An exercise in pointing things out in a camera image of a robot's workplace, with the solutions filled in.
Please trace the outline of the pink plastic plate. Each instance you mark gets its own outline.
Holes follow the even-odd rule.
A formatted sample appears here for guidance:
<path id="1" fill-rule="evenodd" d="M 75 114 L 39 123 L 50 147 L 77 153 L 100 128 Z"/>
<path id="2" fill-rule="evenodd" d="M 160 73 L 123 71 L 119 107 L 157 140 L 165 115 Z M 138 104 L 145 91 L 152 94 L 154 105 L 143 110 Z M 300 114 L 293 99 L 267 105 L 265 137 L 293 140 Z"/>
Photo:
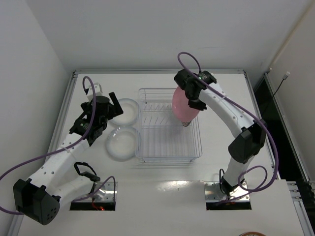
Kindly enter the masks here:
<path id="1" fill-rule="evenodd" d="M 199 110 L 189 106 L 185 91 L 177 87 L 172 98 L 172 111 L 181 122 L 191 122 L 199 114 Z"/>

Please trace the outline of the green rimmed white plate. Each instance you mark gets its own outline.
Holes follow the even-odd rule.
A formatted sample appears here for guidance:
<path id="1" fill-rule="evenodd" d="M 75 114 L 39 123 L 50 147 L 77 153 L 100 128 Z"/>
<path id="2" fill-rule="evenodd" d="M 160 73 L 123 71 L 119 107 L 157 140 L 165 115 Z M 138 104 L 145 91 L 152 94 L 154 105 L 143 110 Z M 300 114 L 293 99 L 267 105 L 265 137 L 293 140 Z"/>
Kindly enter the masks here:
<path id="1" fill-rule="evenodd" d="M 183 127 L 188 127 L 191 124 L 191 121 L 182 122 Z"/>

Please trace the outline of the white wire dish rack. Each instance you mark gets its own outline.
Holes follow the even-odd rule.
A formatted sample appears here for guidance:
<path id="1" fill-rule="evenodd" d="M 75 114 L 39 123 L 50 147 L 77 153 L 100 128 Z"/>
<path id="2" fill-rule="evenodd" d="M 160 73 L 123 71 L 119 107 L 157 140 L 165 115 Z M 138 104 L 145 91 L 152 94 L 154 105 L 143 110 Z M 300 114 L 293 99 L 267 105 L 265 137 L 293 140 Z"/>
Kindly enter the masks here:
<path id="1" fill-rule="evenodd" d="M 142 163 L 190 163 L 202 155 L 198 118 L 187 126 L 172 111 L 174 88 L 141 88 L 135 156 Z"/>

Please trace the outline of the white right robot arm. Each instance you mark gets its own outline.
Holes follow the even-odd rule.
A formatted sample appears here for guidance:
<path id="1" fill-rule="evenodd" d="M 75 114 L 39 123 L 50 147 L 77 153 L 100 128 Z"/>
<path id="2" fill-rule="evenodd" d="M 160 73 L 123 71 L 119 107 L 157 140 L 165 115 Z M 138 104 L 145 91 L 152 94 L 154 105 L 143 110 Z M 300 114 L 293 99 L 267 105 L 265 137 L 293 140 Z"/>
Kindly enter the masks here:
<path id="1" fill-rule="evenodd" d="M 190 74 L 181 70 L 174 80 L 183 94 L 180 99 L 184 103 L 181 112 L 188 115 L 187 109 L 202 111 L 210 107 L 234 137 L 228 146 L 231 158 L 227 170 L 219 181 L 219 192 L 229 196 L 242 185 L 249 164 L 264 146 L 266 137 L 266 132 L 262 128 L 264 121 L 255 121 L 243 109 L 228 102 L 229 98 L 216 78 L 207 71 Z"/>

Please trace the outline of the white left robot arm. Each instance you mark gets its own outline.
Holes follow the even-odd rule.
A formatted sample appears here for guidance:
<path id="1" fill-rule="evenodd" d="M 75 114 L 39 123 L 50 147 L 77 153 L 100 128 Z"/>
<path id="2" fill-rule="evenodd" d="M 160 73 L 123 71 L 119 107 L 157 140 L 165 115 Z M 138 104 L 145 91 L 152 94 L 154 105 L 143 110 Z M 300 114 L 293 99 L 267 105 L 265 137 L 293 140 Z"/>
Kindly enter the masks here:
<path id="1" fill-rule="evenodd" d="M 102 135 L 109 120 L 123 114 L 114 92 L 98 95 L 81 108 L 58 153 L 13 186 L 17 211 L 42 225 L 49 224 L 64 205 L 95 191 L 100 177 L 94 170 L 80 172 L 77 158 Z"/>

